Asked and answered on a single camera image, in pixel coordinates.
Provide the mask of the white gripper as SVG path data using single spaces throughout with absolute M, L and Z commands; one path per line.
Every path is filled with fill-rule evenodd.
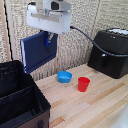
M 50 32 L 65 34 L 70 31 L 71 15 L 68 12 L 39 13 L 35 8 L 27 10 L 27 24 L 31 27 L 48 31 L 46 46 L 50 45 Z

